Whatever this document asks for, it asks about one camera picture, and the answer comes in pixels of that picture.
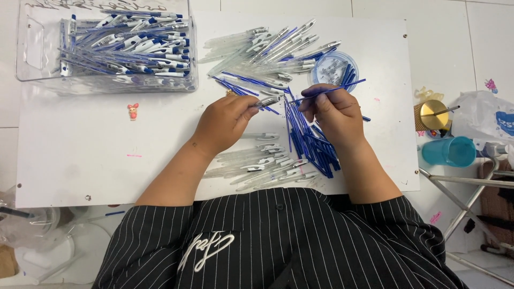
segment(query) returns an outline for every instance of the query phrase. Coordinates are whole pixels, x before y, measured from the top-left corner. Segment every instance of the round plastic container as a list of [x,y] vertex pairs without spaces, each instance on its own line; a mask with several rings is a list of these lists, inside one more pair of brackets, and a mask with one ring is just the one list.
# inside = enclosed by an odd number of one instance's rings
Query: round plastic container
[[471,139],[458,136],[428,142],[421,154],[431,165],[465,168],[475,161],[476,149]]
[[[311,72],[312,84],[329,83],[332,85],[341,86],[341,82],[346,70],[346,65],[343,65],[344,62],[347,62],[352,66],[351,68],[355,69],[353,72],[355,73],[355,78],[352,82],[359,80],[359,68],[357,67],[357,64],[353,58],[346,53],[340,51],[332,51],[323,55],[323,57],[321,57],[320,60],[316,62],[316,65]],[[349,93],[352,92],[355,86],[356,84],[348,87],[346,91]]]

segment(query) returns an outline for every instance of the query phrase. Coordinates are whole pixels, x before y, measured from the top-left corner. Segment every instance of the pink sticker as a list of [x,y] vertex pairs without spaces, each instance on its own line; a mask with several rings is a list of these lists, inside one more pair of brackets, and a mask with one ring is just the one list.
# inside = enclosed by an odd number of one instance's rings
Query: pink sticker
[[433,215],[432,218],[430,219],[430,224],[435,224],[437,223],[437,221],[439,221],[439,218],[441,218],[441,212],[437,212],[437,214]]

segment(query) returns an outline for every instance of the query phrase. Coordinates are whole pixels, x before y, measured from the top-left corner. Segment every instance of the metal frame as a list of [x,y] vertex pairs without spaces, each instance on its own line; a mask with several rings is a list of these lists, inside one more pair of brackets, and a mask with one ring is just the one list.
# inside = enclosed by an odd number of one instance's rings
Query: metal frame
[[[446,229],[444,233],[445,240],[448,240],[452,233],[455,231],[456,227],[460,224],[462,219],[465,216],[469,216],[473,221],[475,221],[475,224],[477,227],[482,229],[484,233],[492,239],[493,242],[496,243],[496,245],[499,247],[499,249],[495,248],[488,248],[487,251],[495,254],[504,254],[506,251],[506,248],[514,249],[514,246],[510,244],[506,244],[503,242],[500,242],[498,238],[496,238],[495,235],[487,228],[487,226],[480,221],[479,218],[476,217],[474,213],[471,212],[471,207],[473,204],[478,200],[480,194],[484,190],[486,186],[490,187],[499,187],[499,188],[508,188],[508,189],[514,189],[514,182],[507,182],[504,180],[491,180],[494,175],[504,175],[504,176],[514,176],[514,172],[505,172],[505,171],[498,171],[498,168],[500,166],[500,162],[497,158],[490,158],[493,161],[493,168],[491,172],[484,178],[484,179],[477,179],[477,178],[465,178],[465,177],[453,177],[453,176],[443,176],[443,175],[432,175],[426,170],[419,168],[419,172],[427,177],[427,179],[432,182],[441,192],[443,192],[450,200],[452,200],[457,206],[461,208],[461,211],[458,213],[457,217],[450,223],[450,226]],[[443,184],[441,184],[439,181],[442,182],[452,182],[452,183],[461,183],[461,184],[471,184],[471,185],[478,185],[478,188],[475,190],[473,195],[471,195],[471,198],[469,198],[468,202],[466,204],[462,203],[457,197],[451,193]],[[500,275],[497,275],[489,270],[486,270],[474,263],[471,263],[467,260],[464,260],[452,253],[446,252],[446,256],[466,267],[469,267],[471,269],[478,270],[488,276],[491,276],[507,285],[510,285],[514,288],[514,282],[510,281],[508,279],[503,278]]]

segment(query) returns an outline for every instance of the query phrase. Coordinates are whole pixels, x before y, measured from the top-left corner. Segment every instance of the blue plastic cup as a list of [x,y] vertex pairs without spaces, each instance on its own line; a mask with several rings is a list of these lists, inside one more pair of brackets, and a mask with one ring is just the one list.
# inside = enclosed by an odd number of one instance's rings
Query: blue plastic cup
[[476,149],[471,139],[458,136],[428,142],[423,146],[421,154],[431,165],[465,168],[474,162]]

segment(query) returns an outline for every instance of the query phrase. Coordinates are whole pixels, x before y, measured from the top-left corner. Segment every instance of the black striped shirt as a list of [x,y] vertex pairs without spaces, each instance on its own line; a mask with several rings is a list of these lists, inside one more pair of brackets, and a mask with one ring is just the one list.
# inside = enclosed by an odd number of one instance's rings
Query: black striped shirt
[[93,288],[467,288],[404,196],[336,207],[305,188],[134,207]]

